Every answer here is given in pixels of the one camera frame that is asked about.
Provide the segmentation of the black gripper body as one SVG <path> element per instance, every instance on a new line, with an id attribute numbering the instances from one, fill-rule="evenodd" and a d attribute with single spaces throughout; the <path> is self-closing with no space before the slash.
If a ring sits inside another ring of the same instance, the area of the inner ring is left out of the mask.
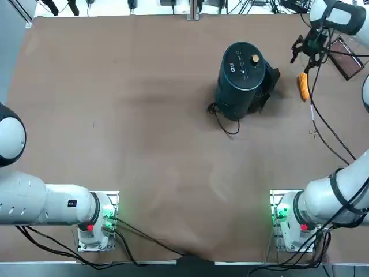
<path id="1" fill-rule="evenodd" d="M 322 51 L 328 37 L 329 35 L 325 31 L 310 29 L 303 41 L 303 52 L 309 57 L 316 56 Z"/>

